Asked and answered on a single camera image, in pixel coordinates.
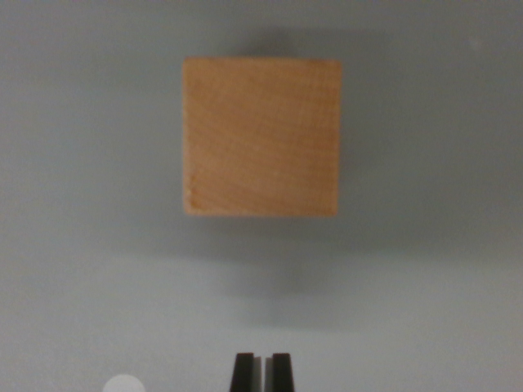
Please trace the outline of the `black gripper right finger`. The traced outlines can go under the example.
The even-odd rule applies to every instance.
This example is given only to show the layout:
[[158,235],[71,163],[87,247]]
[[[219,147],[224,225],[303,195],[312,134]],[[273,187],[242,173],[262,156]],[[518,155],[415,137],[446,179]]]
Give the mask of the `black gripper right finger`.
[[295,392],[292,359],[289,353],[266,358],[265,392]]

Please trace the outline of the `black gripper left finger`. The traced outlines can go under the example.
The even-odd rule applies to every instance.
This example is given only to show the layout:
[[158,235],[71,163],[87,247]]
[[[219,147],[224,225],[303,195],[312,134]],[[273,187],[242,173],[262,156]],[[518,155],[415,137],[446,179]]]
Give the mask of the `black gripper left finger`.
[[254,353],[237,353],[230,392],[261,392],[262,360]]

